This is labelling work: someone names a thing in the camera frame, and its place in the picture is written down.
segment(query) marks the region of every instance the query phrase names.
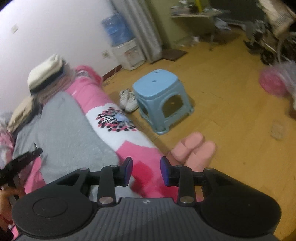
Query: stool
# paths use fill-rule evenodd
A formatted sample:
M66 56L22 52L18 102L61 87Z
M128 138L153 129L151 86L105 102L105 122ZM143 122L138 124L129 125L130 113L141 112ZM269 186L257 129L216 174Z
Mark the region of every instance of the stool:
M194 111L182 83L169 71L157 69L150 72L133 84L133 90L140 107L140 115L159 135L167 133L171 124ZM181 97L183 105L176 112L165 117L163 105L173 96Z

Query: screw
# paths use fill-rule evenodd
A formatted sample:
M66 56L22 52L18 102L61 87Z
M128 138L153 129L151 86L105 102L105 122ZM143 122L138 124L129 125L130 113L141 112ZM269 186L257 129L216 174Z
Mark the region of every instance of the screw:
M180 198L180 202L187 204L187 203L192 203L194 201L193 197L190 196L184 196Z
M102 204L109 204L109 203L113 202L113 198L111 198L111 197L101 197L99 199L99 202L102 203Z

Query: human hand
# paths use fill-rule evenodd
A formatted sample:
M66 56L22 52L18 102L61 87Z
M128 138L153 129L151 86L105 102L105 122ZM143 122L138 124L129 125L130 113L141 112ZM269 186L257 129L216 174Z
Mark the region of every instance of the human hand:
M23 187L20 188L7 188L5 190L0 191L0 227L5 231L7 230L7 223L4 219L11 221L12 220L12 212L11 205L9 203L9 197L12 195L18 195L20 198L25 195L25 191Z

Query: doormat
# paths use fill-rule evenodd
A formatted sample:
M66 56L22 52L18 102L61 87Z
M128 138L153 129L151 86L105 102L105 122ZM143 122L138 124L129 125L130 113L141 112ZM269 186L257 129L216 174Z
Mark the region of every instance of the doormat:
M186 51L178 50L178 49L164 49L163 50L163 59L167 59L170 61L176 61L181 58L184 54L187 54Z

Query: white sneaker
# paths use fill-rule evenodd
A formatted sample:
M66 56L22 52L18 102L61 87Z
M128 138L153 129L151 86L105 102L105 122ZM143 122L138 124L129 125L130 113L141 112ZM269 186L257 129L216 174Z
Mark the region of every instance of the white sneaker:
M126 105L126 108L125 108L125 112L127 113L130 113L130 112L133 112L135 111L136 109L138 109L139 105L138 105L138 102L136 100L136 97L135 97L135 94L133 91L131 91L129 93L129 99L128 99L128 103Z
M129 88L122 90L119 92L119 107L124 110L126 108L126 105L128 104L128 98L129 98Z

